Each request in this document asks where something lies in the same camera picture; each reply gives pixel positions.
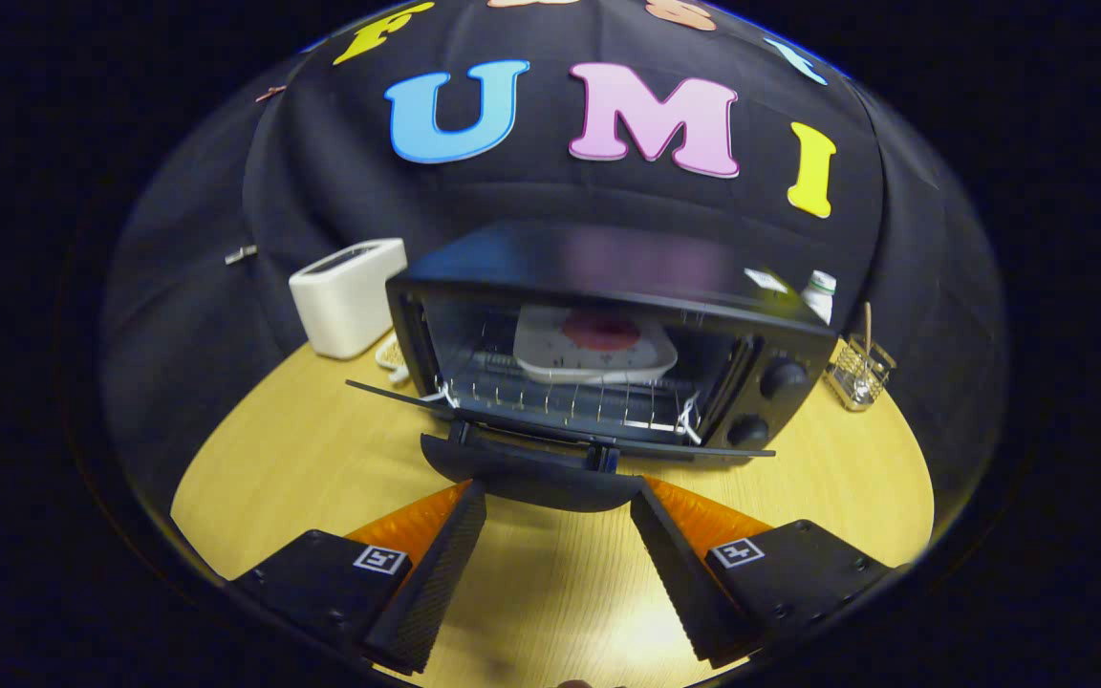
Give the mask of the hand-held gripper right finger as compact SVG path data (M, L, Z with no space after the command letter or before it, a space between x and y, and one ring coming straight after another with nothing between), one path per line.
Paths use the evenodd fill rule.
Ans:
M890 567L813 520L770 526L645 476L631 518L699 660L770 660L846 613Z

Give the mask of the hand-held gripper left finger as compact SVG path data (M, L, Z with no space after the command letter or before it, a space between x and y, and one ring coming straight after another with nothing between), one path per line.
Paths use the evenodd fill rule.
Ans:
M348 535L307 529L228 588L336 655L419 674L484 523L464 481Z

